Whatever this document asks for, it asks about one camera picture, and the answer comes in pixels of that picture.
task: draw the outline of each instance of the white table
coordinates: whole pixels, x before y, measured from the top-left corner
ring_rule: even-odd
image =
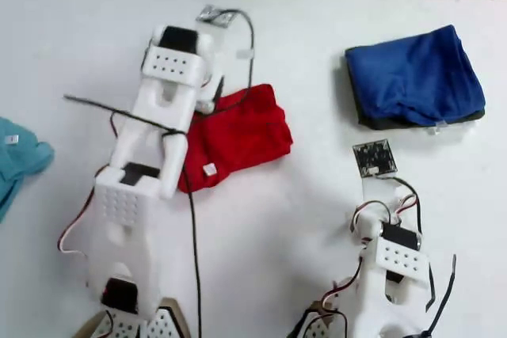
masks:
[[[0,0],[0,115],[56,151],[55,162],[26,181],[0,225],[0,336],[68,337],[99,310],[84,287],[84,263],[58,253],[56,239],[114,140],[107,114],[66,103],[62,94],[128,108],[153,27],[192,27],[205,4],[250,13],[257,33],[253,81],[273,84],[294,145],[282,160],[195,194],[204,336],[286,336],[331,279],[353,272],[357,247],[344,225],[362,190],[351,145],[383,138],[399,175],[421,196],[437,303],[452,254],[458,255],[455,289],[436,336],[502,336],[503,0]],[[344,50],[447,24],[456,27],[482,83],[486,117],[463,139],[358,127]],[[248,39],[246,26],[235,22],[228,46],[246,47]],[[227,91],[246,84],[246,70],[246,61],[229,60]],[[166,215],[162,289],[177,298],[195,333],[186,196],[177,194]],[[83,226],[70,243],[86,240]]]

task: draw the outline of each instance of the circuit board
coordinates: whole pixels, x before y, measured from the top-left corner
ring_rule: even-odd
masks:
[[[358,144],[353,146],[353,151],[363,178],[398,171],[387,139]]]

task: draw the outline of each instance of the red cloth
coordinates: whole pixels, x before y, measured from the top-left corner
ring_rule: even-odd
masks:
[[[216,109],[238,103],[245,91],[220,98]],[[271,85],[254,86],[238,106],[200,118],[194,116],[187,134],[185,169],[193,192],[217,185],[236,170],[280,158],[291,151],[292,137],[285,112],[276,105]],[[215,164],[217,174],[207,176],[203,166],[210,163]],[[183,175],[177,186],[188,192]]]

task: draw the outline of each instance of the folded blue towel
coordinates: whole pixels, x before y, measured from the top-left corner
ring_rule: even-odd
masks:
[[[452,25],[345,53],[357,100],[373,119],[453,123],[486,101]]]
[[[25,176],[44,170],[55,151],[25,128],[0,118],[0,222]]]

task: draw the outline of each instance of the fabric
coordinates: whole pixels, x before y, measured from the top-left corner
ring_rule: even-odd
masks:
[[[12,137],[16,143],[8,143]],[[0,222],[25,176],[44,170],[54,156],[51,146],[38,142],[31,131],[0,118]]]
[[[421,126],[454,123],[486,105],[452,25],[433,32],[345,53],[354,93],[374,119]]]
[[[219,98],[216,109],[237,104],[246,89]],[[285,113],[276,105],[271,85],[257,85],[238,106],[214,116],[195,115],[189,129],[185,169],[191,190],[217,185],[234,171],[275,160],[290,153],[292,137]],[[204,167],[214,164],[216,174]],[[188,192],[180,177],[178,188]]]

